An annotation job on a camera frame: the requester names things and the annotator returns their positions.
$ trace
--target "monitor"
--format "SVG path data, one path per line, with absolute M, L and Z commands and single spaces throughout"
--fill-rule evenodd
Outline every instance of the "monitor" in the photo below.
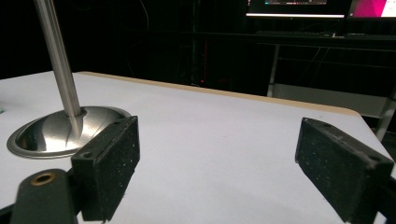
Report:
M 396 19 L 396 1 L 352 0 L 348 17 L 356 19 Z
M 350 0 L 247 0 L 253 18 L 343 19 Z

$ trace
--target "table surface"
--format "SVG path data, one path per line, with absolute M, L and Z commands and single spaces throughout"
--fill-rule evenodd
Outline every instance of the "table surface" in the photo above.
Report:
M 110 223 L 342 223 L 294 161 L 303 117 L 389 157 L 362 117 L 344 108 L 93 73 L 74 79 L 81 105 L 139 117 L 141 160 Z M 25 123 L 63 109 L 52 72 L 0 80 L 0 106 L 4 207 L 25 177 L 71 164 L 17 157 L 6 146 Z

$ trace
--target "desk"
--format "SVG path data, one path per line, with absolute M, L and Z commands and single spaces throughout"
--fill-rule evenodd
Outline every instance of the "desk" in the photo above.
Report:
M 128 77 L 74 78 L 81 105 L 139 117 L 141 160 L 110 223 L 342 223 L 294 162 L 302 117 L 329 122 L 388 156 L 361 116 L 344 108 Z M 52 72 L 0 80 L 0 105 L 4 207 L 28 175 L 71 164 L 20 158 L 6 147 L 23 124 L 62 109 Z

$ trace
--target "lamp base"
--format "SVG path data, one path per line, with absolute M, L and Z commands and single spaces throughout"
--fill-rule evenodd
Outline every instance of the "lamp base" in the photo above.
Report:
M 7 147 L 32 159 L 71 156 L 107 125 L 130 116 L 122 109 L 103 106 L 84 106 L 75 118 L 58 111 L 23 125 L 8 138 Z

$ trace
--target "chrome base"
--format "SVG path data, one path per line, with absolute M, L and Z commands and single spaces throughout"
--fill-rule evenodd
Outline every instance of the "chrome base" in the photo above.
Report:
M 81 115 L 68 118 L 58 111 L 25 124 L 7 141 L 8 149 L 22 157 L 53 159 L 73 155 L 107 125 L 131 115 L 121 109 L 85 106 Z

